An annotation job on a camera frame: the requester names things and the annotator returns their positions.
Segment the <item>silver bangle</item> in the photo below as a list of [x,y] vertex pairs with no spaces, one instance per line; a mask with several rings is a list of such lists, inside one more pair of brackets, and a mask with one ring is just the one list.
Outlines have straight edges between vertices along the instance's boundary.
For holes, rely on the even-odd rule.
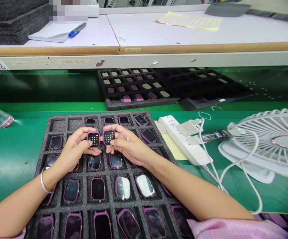
[[45,188],[45,186],[44,186],[43,178],[42,178],[42,176],[43,176],[43,171],[46,170],[46,168],[47,168],[47,166],[45,166],[45,167],[42,169],[42,172],[41,172],[41,184],[42,184],[42,188],[43,188],[43,190],[44,190],[46,193],[51,194],[51,193],[54,192],[55,187],[52,189],[52,191],[48,191],[48,190]]

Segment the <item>black tray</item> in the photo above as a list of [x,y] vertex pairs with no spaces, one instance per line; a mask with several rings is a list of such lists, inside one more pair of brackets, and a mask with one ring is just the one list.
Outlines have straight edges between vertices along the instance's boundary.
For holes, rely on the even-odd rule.
[[[143,72],[141,68],[132,68],[132,69],[116,69],[116,70],[99,70],[97,71],[98,82],[101,87],[103,98],[105,100],[105,105],[108,111],[116,110],[127,110],[135,109],[149,106],[159,106],[159,105],[168,105],[174,104],[179,100],[177,94],[174,93],[172,89],[165,83],[165,81],[158,77],[153,69],[146,68],[148,72]],[[133,70],[138,70],[140,73],[134,74]],[[153,76],[154,79],[149,79],[147,76]],[[128,82],[126,78],[132,78],[133,82]],[[114,79],[120,79],[121,83],[116,83]],[[109,80],[110,84],[104,84],[103,80]],[[158,82],[162,87],[156,88],[153,83]],[[142,84],[149,84],[151,89],[144,89]],[[130,86],[136,85],[138,90],[133,91]],[[123,86],[125,92],[120,92],[118,87]],[[108,93],[107,89],[109,87],[114,88],[114,93]],[[165,98],[160,94],[160,91],[166,91],[170,94],[169,97]],[[157,95],[157,99],[150,99],[148,93],[153,92]],[[144,101],[137,101],[135,94],[141,94]],[[123,101],[123,96],[128,95],[131,98],[131,102],[125,103]]]
[[179,104],[187,111],[239,100],[254,93],[208,67],[159,68],[155,71],[180,96]]

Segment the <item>wooden shelf edge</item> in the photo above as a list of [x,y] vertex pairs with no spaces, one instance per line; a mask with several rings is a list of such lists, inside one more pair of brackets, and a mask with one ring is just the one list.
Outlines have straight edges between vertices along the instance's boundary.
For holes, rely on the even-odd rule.
[[240,44],[206,45],[160,45],[160,46],[121,46],[119,54],[173,54],[173,53],[217,53],[287,51],[288,42],[263,42]]
[[0,47],[0,56],[118,55],[119,46]]

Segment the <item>human hand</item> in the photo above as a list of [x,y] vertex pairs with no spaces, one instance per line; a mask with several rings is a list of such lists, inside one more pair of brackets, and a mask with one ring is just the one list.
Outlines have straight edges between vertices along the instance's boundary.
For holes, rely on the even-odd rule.
[[89,131],[92,132],[97,130],[92,127],[81,127],[75,131],[68,138],[60,157],[54,163],[54,165],[61,168],[65,174],[74,170],[82,154],[97,156],[102,152],[98,148],[90,148],[92,141],[84,140]]
[[146,144],[143,143],[133,132],[119,124],[107,125],[103,130],[113,129],[115,139],[111,140],[111,145],[106,146],[106,153],[114,154],[114,151],[122,153],[129,161],[141,166],[147,164],[151,155],[155,154]]

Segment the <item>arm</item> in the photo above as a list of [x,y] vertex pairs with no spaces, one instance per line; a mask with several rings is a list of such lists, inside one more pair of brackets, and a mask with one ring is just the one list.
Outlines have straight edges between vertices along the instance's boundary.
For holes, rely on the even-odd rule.
[[[83,140],[88,131],[96,129],[82,127],[72,134],[57,161],[43,172],[43,182],[48,191],[75,168],[83,153],[92,155],[101,153],[98,148],[89,148],[92,145],[91,141]],[[40,178],[41,175],[38,175],[0,203],[0,237],[17,236],[47,196],[42,189]]]
[[118,150],[132,163],[145,167],[200,221],[211,218],[255,220],[231,196],[161,157],[131,131],[120,125],[104,127],[110,128],[117,133],[111,146],[106,147],[106,152]]

